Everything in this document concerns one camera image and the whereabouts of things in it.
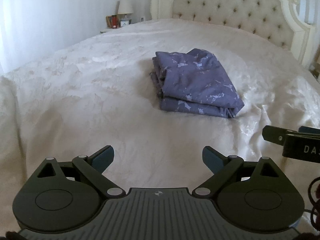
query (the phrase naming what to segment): tufted headboard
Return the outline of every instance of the tufted headboard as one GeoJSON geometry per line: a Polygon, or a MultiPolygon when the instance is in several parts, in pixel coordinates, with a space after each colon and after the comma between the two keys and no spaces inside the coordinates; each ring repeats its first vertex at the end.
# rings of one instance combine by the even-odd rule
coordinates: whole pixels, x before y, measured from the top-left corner
{"type": "Polygon", "coordinates": [[[152,0],[153,19],[180,18],[243,29],[312,61],[315,28],[298,19],[298,0],[152,0]]]}

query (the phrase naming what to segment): fabric fold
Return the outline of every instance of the fabric fold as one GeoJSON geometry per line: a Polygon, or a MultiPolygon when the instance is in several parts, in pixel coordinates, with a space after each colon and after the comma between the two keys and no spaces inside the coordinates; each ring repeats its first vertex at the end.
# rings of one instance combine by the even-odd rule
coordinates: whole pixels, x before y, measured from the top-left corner
{"type": "Polygon", "coordinates": [[[206,50],[156,52],[153,63],[150,76],[164,111],[234,118],[244,107],[225,69],[206,50]]]}

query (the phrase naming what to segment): folded purple fabric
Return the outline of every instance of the folded purple fabric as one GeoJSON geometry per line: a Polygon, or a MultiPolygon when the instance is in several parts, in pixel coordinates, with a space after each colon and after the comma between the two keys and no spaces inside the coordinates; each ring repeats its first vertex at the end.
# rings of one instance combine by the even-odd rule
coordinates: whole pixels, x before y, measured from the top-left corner
{"type": "Polygon", "coordinates": [[[156,52],[153,62],[150,75],[164,111],[234,118],[244,107],[226,71],[206,50],[156,52]]]}

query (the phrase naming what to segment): gray ribbed panel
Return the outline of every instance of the gray ribbed panel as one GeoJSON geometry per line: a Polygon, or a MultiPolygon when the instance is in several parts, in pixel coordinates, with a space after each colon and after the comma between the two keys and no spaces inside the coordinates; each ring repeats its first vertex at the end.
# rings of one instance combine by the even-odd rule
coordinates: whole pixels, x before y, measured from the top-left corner
{"type": "Polygon", "coordinates": [[[132,189],[122,199],[106,202],[101,213],[84,227],[57,235],[23,230],[28,240],[291,240],[294,229],[255,234],[226,222],[212,202],[196,199],[187,189],[132,189]]]}

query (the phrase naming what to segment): white lampshade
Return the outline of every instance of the white lampshade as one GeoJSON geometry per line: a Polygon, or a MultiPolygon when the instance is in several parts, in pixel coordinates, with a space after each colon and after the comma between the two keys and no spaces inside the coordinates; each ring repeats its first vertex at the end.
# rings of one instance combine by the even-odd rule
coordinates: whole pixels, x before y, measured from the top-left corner
{"type": "Polygon", "coordinates": [[[118,14],[131,14],[131,13],[133,13],[133,8],[129,0],[120,0],[118,14]]]}

